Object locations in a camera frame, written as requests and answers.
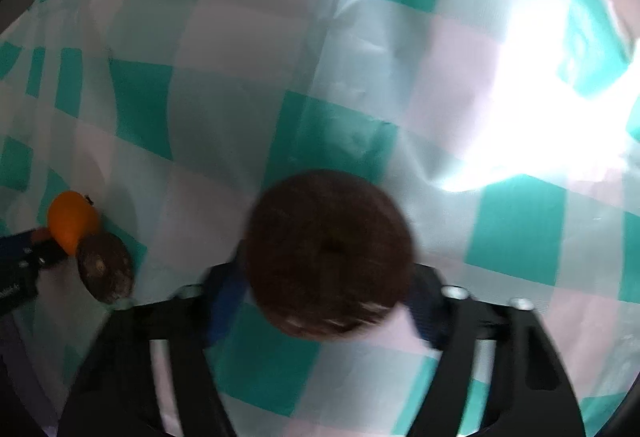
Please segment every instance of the blue object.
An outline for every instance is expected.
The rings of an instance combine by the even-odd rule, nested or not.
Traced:
[[[25,249],[31,249],[31,233],[25,231],[10,237],[0,237],[0,262],[10,262],[20,260],[29,252]]]
[[[205,335],[207,346],[210,347],[228,334],[247,287],[244,273],[239,266],[234,266],[216,298],[208,304],[209,323]]]
[[[442,282],[436,272],[428,266],[415,264],[409,294],[404,304],[418,335],[432,347],[442,350],[450,333],[450,312],[442,296]]]

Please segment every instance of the black device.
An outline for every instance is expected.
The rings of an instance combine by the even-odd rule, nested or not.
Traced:
[[[54,239],[31,242],[32,233],[0,238],[0,316],[37,296],[41,269],[68,258]]]
[[[234,265],[212,268],[199,296],[177,295],[114,312],[78,371],[58,437],[167,435],[156,401],[150,340],[168,341],[184,436],[235,437],[203,352],[209,306]],[[477,301],[463,289],[443,288],[436,271],[422,265],[415,266],[414,289],[413,301],[421,302],[418,331],[433,338],[442,356],[408,436],[457,436],[476,340],[491,339],[496,341],[494,369],[481,428],[473,435],[584,437],[569,379],[530,303]],[[640,435],[638,396],[634,385],[597,437]]]

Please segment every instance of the tablecloth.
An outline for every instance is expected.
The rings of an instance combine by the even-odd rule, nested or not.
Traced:
[[[607,0],[37,0],[0,36],[0,229],[88,194],[159,301],[229,258],[261,190],[352,172],[449,283],[534,301],[593,435],[640,370],[634,49]],[[72,262],[38,287],[16,317],[60,409],[108,310]],[[402,306],[316,343],[250,297],[207,357],[239,435],[286,437],[404,435],[438,359]]]

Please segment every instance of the metal bolt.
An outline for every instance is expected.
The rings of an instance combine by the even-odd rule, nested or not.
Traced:
[[[532,311],[536,308],[536,306],[533,305],[533,302],[526,298],[511,298],[509,300],[509,305],[518,311]]]
[[[446,285],[442,289],[442,294],[453,300],[465,300],[469,298],[469,291],[455,285]]]

